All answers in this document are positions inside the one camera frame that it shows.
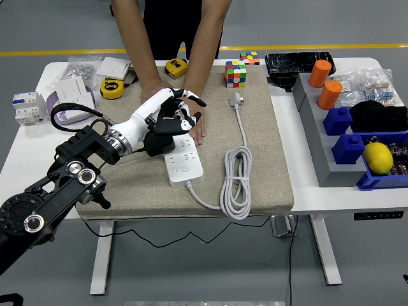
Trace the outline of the person's left hand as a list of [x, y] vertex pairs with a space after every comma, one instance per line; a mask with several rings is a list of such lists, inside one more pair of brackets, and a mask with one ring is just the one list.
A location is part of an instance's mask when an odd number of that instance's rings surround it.
[[191, 115], [194, 115], [197, 112], [201, 113], [201, 117], [196, 123], [196, 125], [189, 131], [189, 135], [193, 138], [195, 146], [201, 145], [206, 133], [205, 125], [205, 110], [204, 108], [197, 105], [195, 102], [188, 101], [189, 111]]

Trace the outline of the person's right hand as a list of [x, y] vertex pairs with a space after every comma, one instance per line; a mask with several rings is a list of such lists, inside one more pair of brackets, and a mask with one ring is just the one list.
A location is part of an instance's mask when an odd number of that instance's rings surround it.
[[146, 102], [152, 96], [157, 94], [160, 90], [167, 88], [167, 83], [159, 82], [145, 86], [140, 94], [141, 103]]

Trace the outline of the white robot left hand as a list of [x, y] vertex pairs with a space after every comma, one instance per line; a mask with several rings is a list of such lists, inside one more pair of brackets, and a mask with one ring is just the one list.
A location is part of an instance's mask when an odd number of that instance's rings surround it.
[[105, 135], [120, 155], [125, 156], [138, 147], [149, 131], [158, 136], [183, 135], [199, 121], [201, 112], [191, 115], [182, 98], [205, 107], [206, 103], [185, 89], [165, 88], [146, 100], [130, 118], [109, 128]]

